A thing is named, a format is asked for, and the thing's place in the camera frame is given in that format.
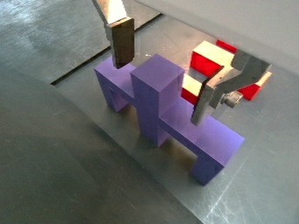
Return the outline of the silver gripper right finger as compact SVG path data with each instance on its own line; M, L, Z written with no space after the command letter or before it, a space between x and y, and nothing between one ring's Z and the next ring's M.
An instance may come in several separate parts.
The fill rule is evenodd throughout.
M231 61L232 68L223 73L219 71L202 83L200 94L191 115L191 122L199 125L208 107L219 106L223 95L256 83L267 73L271 64L254 55L236 51Z

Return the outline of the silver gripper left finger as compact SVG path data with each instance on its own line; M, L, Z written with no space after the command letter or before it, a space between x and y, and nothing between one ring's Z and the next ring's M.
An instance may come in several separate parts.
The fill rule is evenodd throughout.
M115 68L135 57L135 20L127 15L123 0L91 0L104 23Z

